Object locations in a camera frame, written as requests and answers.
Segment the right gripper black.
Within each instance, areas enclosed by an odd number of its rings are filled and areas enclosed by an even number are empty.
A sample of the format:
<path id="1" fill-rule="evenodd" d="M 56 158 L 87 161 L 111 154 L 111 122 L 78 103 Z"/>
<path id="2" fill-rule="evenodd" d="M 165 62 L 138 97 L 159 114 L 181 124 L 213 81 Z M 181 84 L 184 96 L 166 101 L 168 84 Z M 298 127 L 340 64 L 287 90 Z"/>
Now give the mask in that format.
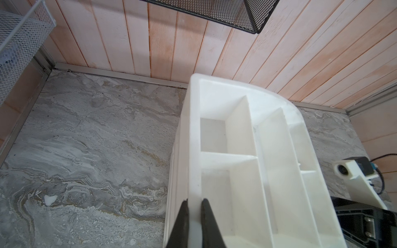
<path id="1" fill-rule="evenodd" d="M 344 238 L 361 248 L 395 248 L 397 213 L 332 197 Z"/>

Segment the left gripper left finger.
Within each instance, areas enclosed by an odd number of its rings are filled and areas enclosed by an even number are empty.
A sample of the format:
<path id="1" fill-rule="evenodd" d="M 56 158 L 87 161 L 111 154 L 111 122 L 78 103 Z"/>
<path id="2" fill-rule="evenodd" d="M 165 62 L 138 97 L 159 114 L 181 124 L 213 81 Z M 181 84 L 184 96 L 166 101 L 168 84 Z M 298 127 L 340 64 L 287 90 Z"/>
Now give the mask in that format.
<path id="1" fill-rule="evenodd" d="M 179 209 L 166 248 L 187 248 L 189 236 L 189 207 L 184 200 Z"/>

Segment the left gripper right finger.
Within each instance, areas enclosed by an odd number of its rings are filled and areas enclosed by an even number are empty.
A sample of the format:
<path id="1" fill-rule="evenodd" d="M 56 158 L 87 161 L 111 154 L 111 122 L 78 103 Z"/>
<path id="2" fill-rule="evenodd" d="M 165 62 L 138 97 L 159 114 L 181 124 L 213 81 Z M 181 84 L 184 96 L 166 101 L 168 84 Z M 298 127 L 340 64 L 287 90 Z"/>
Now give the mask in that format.
<path id="1" fill-rule="evenodd" d="M 201 204 L 202 248 L 226 248 L 208 199 Z"/>

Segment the white plastic drawer organizer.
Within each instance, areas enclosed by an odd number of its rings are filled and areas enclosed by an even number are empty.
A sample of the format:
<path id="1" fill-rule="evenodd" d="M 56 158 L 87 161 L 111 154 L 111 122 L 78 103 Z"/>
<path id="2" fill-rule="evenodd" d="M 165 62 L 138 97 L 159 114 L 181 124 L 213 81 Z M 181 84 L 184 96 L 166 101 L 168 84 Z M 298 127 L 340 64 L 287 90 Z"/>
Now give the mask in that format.
<path id="1" fill-rule="evenodd" d="M 202 248 L 208 199 L 227 248 L 344 248 L 300 110 L 251 84 L 195 73 L 170 164 L 166 248 L 184 200 L 187 248 Z"/>

